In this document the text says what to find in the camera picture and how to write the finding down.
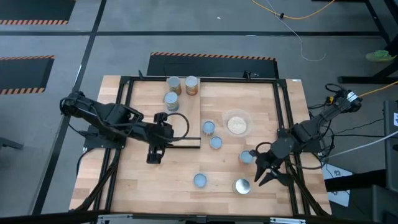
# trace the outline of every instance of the gray floor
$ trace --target gray floor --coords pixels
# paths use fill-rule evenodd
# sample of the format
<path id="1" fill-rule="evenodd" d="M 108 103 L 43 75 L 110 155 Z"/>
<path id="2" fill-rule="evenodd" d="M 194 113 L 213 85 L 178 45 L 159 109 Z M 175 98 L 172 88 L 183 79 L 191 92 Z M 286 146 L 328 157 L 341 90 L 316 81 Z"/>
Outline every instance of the gray floor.
<path id="1" fill-rule="evenodd" d="M 311 0 L 271 0 L 275 9 L 289 16 L 306 15 L 325 5 Z M 398 26 L 382 1 L 372 0 L 380 20 L 393 37 Z M 91 30 L 99 0 L 77 1 L 67 26 L 0 26 L 0 30 Z M 337 2 L 318 15 L 303 21 L 285 20 L 297 31 L 375 31 L 377 27 L 364 4 Z M 161 1 L 108 0 L 99 30 L 101 31 L 170 31 L 170 30 L 254 30 L 288 31 L 271 13 L 250 0 Z M 275 57 L 281 78 L 302 79 L 308 105 L 321 103 L 330 94 L 326 83 L 336 83 L 340 75 L 372 75 L 386 64 L 371 63 L 364 54 L 382 49 L 380 37 L 302 37 L 303 54 L 320 62 L 308 62 L 300 56 L 296 37 L 240 36 L 129 36 L 97 37 L 90 55 L 81 90 L 96 98 L 103 75 L 137 75 L 146 71 L 151 52 L 195 52 Z M 0 151 L 0 216 L 25 215 L 30 212 L 40 176 L 50 154 L 61 119 L 59 100 L 66 96 L 75 81 L 88 37 L 0 37 L 0 54 L 8 56 L 55 55 L 55 63 L 46 91 L 40 95 L 0 97 L 0 136 L 23 142 L 22 151 Z M 345 85 L 364 93 L 379 85 Z M 370 95 L 363 108 L 333 120 L 335 131 L 382 118 L 383 100 L 396 100 L 396 86 Z M 87 124 L 72 119 L 77 129 Z M 382 122 L 352 133 L 383 134 Z M 341 138 L 335 152 L 369 142 L 366 138 Z M 44 206 L 44 213 L 65 212 L 75 184 L 76 161 L 83 138 L 68 130 L 54 178 Z M 366 172 L 384 167 L 382 144 L 333 158 L 331 164 Z"/>

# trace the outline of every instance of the orange striped tape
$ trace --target orange striped tape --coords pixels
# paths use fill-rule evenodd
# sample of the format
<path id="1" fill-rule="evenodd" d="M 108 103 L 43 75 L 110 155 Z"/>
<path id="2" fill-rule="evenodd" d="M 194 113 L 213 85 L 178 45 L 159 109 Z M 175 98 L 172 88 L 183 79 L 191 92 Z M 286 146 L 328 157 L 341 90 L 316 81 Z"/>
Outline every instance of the orange striped tape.
<path id="1" fill-rule="evenodd" d="M 65 25 L 69 21 L 64 20 L 0 20 L 0 25 Z"/>
<path id="2" fill-rule="evenodd" d="M 16 89 L 3 89 L 0 90 L 0 95 L 13 95 L 13 94 L 28 94 L 28 93 L 42 93 L 45 88 L 16 88 Z"/>
<path id="3" fill-rule="evenodd" d="M 152 52 L 151 55 L 184 56 L 184 57 L 212 57 L 212 58 L 237 58 L 237 59 L 255 59 L 255 60 L 273 60 L 273 61 L 276 61 L 276 59 L 272 58 L 272 57 L 218 55 L 218 54 L 183 54 L 183 53 Z"/>
<path id="4" fill-rule="evenodd" d="M 20 59 L 38 59 L 38 58 L 55 59 L 55 56 L 54 55 L 43 55 L 43 56 L 22 56 L 22 57 L 0 57 L 0 60 L 20 60 Z"/>

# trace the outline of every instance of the white cable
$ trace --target white cable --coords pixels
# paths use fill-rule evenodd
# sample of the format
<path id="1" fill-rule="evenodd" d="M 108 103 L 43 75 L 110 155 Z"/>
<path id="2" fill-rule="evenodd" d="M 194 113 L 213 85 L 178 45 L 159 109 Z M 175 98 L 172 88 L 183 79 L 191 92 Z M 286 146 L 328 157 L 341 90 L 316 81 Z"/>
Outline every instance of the white cable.
<path id="1" fill-rule="evenodd" d="M 266 1 L 268 2 L 268 5 L 271 7 L 271 9 L 272 9 L 274 12 L 276 12 L 275 9 L 274 9 L 274 7 L 272 7 L 272 4 L 271 4 L 268 0 L 266 0 Z M 301 40 L 301 37 L 300 37 L 298 34 L 296 34 L 296 32 L 294 32 L 294 30 L 292 30 L 292 28 L 290 28 L 284 21 L 282 21 L 282 19 L 279 19 L 279 17 L 277 16 L 276 13 L 274 13 L 274 16 L 275 16 L 275 18 L 277 18 L 281 23 L 283 23 L 287 28 L 289 28 L 290 31 L 292 31 L 292 32 L 298 37 L 298 39 L 300 40 L 300 43 L 301 43 L 301 46 L 300 46 L 300 54 L 301 54 L 301 57 L 302 57 L 302 58 L 304 58 L 305 60 L 310 61 L 310 62 L 319 62 L 319 61 L 323 60 L 323 59 L 326 57 L 326 53 L 323 55 L 323 57 L 322 57 L 321 59 L 318 59 L 318 60 L 311 60 L 311 59 L 308 59 L 308 58 L 304 57 L 304 55 L 303 55 L 303 41 Z"/>
<path id="2" fill-rule="evenodd" d="M 344 152 L 339 152 L 339 153 L 337 153 L 337 154 L 328 156 L 328 157 L 326 157 L 325 159 L 330 159 L 330 158 L 332 158 L 332 157 L 339 156 L 339 155 L 342 155 L 342 154 L 347 153 L 347 152 L 352 152 L 352 151 L 354 151 L 354 150 L 361 149 L 361 148 L 363 148 L 363 147 L 371 146 L 371 145 L 373 145 L 373 144 L 375 144 L 375 143 L 378 143 L 378 142 L 381 142 L 381 141 L 383 141 L 383 140 L 386 140 L 387 138 L 393 137 L 393 136 L 396 135 L 396 134 L 398 134 L 398 131 L 396 131 L 396 132 L 394 132 L 394 133 L 392 133 L 392 134 L 390 134 L 390 135 L 388 135 L 388 136 L 386 136 L 386 137 L 384 137 L 384 138 L 382 138 L 382 139 L 379 139 L 379 140 L 376 140 L 376 141 L 374 141 L 374 142 L 371 142 L 371 143 L 369 143 L 369 144 L 365 144 L 365 145 L 363 145 L 363 146 L 358 146 L 358 147 L 355 147 L 355 148 L 353 148 L 353 149 L 348 149 L 347 151 L 344 151 Z"/>

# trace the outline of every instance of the yellow cable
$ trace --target yellow cable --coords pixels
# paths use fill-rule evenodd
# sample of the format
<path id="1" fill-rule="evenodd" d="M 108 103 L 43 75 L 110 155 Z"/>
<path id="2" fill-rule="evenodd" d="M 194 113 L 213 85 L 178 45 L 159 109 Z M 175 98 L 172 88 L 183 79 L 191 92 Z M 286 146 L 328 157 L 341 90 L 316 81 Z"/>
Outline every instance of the yellow cable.
<path id="1" fill-rule="evenodd" d="M 260 7 L 262 7 L 263 9 L 265 9 L 265 10 L 267 10 L 267 11 L 269 11 L 269 12 L 272 12 L 272 13 L 274 13 L 275 15 L 280 16 L 279 13 L 274 12 L 274 11 L 270 10 L 269 8 L 267 8 L 267 7 L 265 7 L 265 6 L 263 6 L 263 5 L 259 4 L 259 3 L 257 3 L 255 0 L 251 0 L 251 1 L 252 1 L 254 4 L 256 4 L 256 5 L 260 6 Z M 333 3 L 334 1 L 336 1 L 336 0 L 332 0 L 331 2 L 329 2 L 329 3 L 328 3 L 326 6 L 324 6 L 323 8 L 321 8 L 321 9 L 319 9 L 318 11 L 316 11 L 316 12 L 314 12 L 314 13 L 312 13 L 312 14 L 309 14 L 309 15 L 307 15 L 307 16 L 303 16 L 303 17 L 290 17 L 290 16 L 285 16 L 285 15 L 284 15 L 284 18 L 296 19 L 296 20 L 299 20 L 299 19 L 306 19 L 306 18 L 311 17 L 311 16 L 313 16 L 313 15 L 315 15 L 315 14 L 318 14 L 320 11 L 326 9 L 326 8 L 327 8 L 328 6 L 330 6 L 330 4 Z"/>
<path id="2" fill-rule="evenodd" d="M 385 87 L 378 88 L 377 90 L 372 90 L 372 91 L 369 91 L 369 92 L 367 92 L 367 93 L 364 93 L 364 94 L 360 95 L 359 97 L 364 97 L 364 96 L 366 96 L 366 95 L 375 93 L 375 92 L 377 92 L 377 91 L 384 90 L 384 89 L 389 88 L 390 86 L 393 86 L 393 85 L 395 85 L 395 84 L 397 84 L 397 83 L 398 83 L 398 81 L 393 82 L 393 83 L 391 83 L 390 85 L 386 85 Z"/>

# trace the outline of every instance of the wooden tabletop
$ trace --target wooden tabletop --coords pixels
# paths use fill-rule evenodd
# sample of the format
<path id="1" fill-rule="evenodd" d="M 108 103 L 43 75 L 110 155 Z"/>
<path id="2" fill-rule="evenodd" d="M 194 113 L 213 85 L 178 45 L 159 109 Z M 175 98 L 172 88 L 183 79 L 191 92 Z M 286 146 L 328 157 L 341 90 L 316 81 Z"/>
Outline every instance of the wooden tabletop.
<path id="1" fill-rule="evenodd" d="M 120 76 L 105 76 L 99 91 L 98 101 L 114 103 Z M 141 111 L 144 121 L 152 122 L 159 105 L 134 97 L 138 92 L 150 89 L 158 82 L 134 82 L 130 106 Z M 290 105 L 294 122 L 309 119 L 307 103 L 300 80 L 287 80 Z M 284 105 L 282 89 L 281 104 Z M 233 109 L 248 112 L 253 120 L 251 132 L 241 138 L 228 133 L 224 128 L 223 115 Z M 287 125 L 285 108 L 284 123 Z M 223 147 L 214 150 L 209 146 L 210 137 L 201 136 L 200 149 L 166 149 L 162 163 L 146 164 L 148 144 L 128 139 L 122 150 L 112 201 L 112 212 L 124 213 L 175 213 L 207 215 L 291 215 L 289 190 L 277 180 L 262 187 L 254 183 L 254 164 L 242 165 L 238 156 L 243 150 L 253 149 L 259 142 L 275 141 L 279 127 L 274 92 L 266 83 L 213 83 L 202 82 L 200 87 L 201 123 L 213 120 L 214 135 L 223 139 Z M 104 150 L 95 149 L 87 154 L 80 166 L 70 208 L 79 206 L 98 181 Z M 319 162 L 307 153 L 301 154 L 302 165 L 319 166 Z M 203 189 L 193 184 L 197 173 L 207 176 Z M 306 186 L 324 210 L 331 213 L 321 170 L 303 170 Z M 233 193 L 236 179 L 246 178 L 251 183 L 247 195 Z M 108 186 L 104 187 L 100 208 Z M 300 191 L 296 186 L 300 213 L 303 213 Z"/>

